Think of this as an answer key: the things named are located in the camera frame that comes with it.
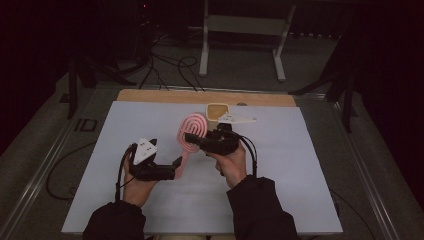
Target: black sleeve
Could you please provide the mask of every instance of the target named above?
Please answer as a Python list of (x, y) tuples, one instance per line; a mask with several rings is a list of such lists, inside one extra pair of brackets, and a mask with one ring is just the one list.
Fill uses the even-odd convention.
[(146, 217), (139, 207), (118, 201), (97, 209), (83, 232), (84, 240), (144, 240)]
[(274, 181), (249, 175), (227, 195), (237, 240), (300, 240), (293, 217), (281, 208)]

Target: floor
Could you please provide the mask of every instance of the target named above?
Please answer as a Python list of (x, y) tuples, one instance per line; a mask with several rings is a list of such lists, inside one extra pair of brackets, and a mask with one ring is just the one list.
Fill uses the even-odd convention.
[[(337, 44), (329, 39), (289, 37), (282, 57), (287, 81), (280, 83), (276, 80), (271, 47), (261, 39), (247, 44), (245, 39), (239, 44), (232, 41), (230, 45), (222, 41), (228, 36), (212, 37), (215, 41), (211, 45), (206, 77), (197, 75), (199, 63), (194, 62), (200, 59), (199, 38), (188, 43), (163, 38), (152, 51), (175, 59), (193, 56), (186, 63), (194, 64), (194, 74), (188, 68), (178, 69), (155, 57), (157, 73), (152, 71), (142, 88), (158, 89), (160, 83), (162, 89), (167, 86), (192, 90), (188, 80), (197, 90), (201, 85), (206, 91), (286, 94), (317, 80)], [(127, 79), (141, 83), (147, 72), (148, 68), (141, 69)], [(102, 76), (99, 78), (101, 81), (95, 89), (80, 86), (79, 110), (73, 119), (67, 120), (68, 105), (59, 103), (67, 93), (65, 75), (58, 81), (56, 93), (0, 157), (1, 239), (81, 239), (60, 232), (71, 201), (52, 198), (45, 184), (49, 177), (51, 192), (65, 197), (72, 196), (73, 187), (78, 186), (107, 116), (108, 104), (125, 88)], [(340, 124), (338, 104), (327, 103), (322, 98), (327, 88), (323, 86), (296, 97), (296, 103), (305, 117), (333, 192), (344, 233), (302, 238), (424, 239), (424, 214), (364, 109), (361, 96), (357, 93), (354, 96), (353, 132), (348, 134)], [(98, 127), (92, 132), (78, 131), (75, 128), (78, 119), (96, 119)], [(60, 164), (54, 165), (52, 159)]]

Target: person's right hand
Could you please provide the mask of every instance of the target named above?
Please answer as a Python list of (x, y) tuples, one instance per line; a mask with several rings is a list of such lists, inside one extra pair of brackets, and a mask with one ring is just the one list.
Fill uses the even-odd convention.
[(216, 169), (222, 172), (230, 188), (235, 187), (246, 178), (246, 150), (241, 142), (235, 152), (222, 156), (215, 153), (206, 153), (216, 159)]

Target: dark background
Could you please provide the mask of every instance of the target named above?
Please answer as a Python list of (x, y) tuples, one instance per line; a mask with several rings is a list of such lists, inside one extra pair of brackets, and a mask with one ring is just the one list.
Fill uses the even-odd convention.
[[(210, 11), (279, 17), (274, 1), (212, 1)], [(2, 1), (0, 7), (0, 111), (2, 153), (67, 72), (80, 52), (102, 64), (145, 53), (137, 31), (146, 19), (154, 31), (184, 38), (202, 26), (203, 1)], [(424, 206), (423, 3), (314, 2), (299, 5), (291, 32), (338, 38), (326, 72), (355, 64), (355, 89), (385, 139), (418, 202)]]

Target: pink object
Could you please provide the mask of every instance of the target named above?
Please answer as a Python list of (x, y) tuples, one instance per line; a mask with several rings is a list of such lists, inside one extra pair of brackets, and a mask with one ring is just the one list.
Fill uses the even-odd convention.
[(180, 125), (178, 130), (177, 141), (181, 144), (183, 152), (181, 156), (183, 157), (181, 161), (181, 166), (175, 171), (175, 178), (181, 178), (185, 165), (187, 163), (188, 155), (190, 153), (195, 153), (199, 151), (199, 146), (196, 144), (188, 143), (185, 141), (184, 133), (196, 134), (199, 137), (205, 137), (208, 131), (208, 123), (206, 122), (205, 117), (200, 113), (192, 113), (188, 115)]

